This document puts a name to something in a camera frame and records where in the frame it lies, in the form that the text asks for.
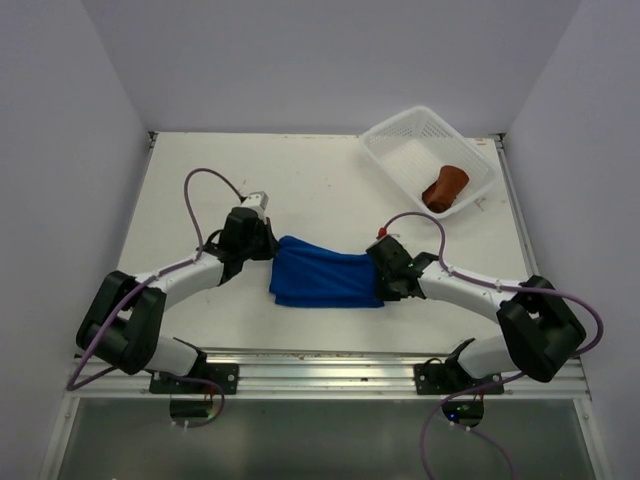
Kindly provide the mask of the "blue towel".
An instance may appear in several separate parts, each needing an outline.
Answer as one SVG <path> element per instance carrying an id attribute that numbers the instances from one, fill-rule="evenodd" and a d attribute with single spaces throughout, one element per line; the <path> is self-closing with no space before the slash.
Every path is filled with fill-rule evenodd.
<path id="1" fill-rule="evenodd" d="M 272 262 L 269 292 L 292 308 L 381 308 L 371 257 L 338 253 L 283 236 Z"/>

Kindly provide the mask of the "brown orange towel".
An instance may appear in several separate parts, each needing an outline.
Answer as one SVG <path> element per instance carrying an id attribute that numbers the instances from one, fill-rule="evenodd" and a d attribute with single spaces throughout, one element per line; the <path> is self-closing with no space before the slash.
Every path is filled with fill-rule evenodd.
<path id="1" fill-rule="evenodd" d="M 438 178 L 421 194 L 422 202 L 431 212 L 443 213 L 451 208 L 468 183 L 469 176 L 464 170 L 445 165 Z"/>

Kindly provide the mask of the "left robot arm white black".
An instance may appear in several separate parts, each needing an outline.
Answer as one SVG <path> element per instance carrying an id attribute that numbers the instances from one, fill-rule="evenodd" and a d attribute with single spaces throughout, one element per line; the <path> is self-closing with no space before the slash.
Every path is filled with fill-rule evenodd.
<path id="1" fill-rule="evenodd" d="M 157 272 L 108 274 L 77 331 L 76 345 L 84 359 L 95 355 L 129 375 L 142 370 L 172 374 L 182 390 L 197 392 L 208 379 L 203 354 L 160 335 L 165 312 L 227 283 L 249 260 L 273 259 L 278 248 L 262 207 L 235 207 L 218 240 L 194 256 Z"/>

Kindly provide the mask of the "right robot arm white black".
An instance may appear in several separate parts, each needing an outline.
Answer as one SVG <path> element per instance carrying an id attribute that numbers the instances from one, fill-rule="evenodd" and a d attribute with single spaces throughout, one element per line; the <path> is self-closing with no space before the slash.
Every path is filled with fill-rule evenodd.
<path id="1" fill-rule="evenodd" d="M 437 255 L 412 257 L 386 235 L 366 253 L 377 275 L 376 296 L 383 301 L 420 298 L 441 301 L 495 322 L 492 338 L 463 341 L 442 363 L 425 363 L 420 374 L 440 390 L 468 392 L 509 371 L 550 382 L 586 339 L 586 330 L 545 278 L 502 284 L 470 280 L 467 272 L 445 268 Z"/>

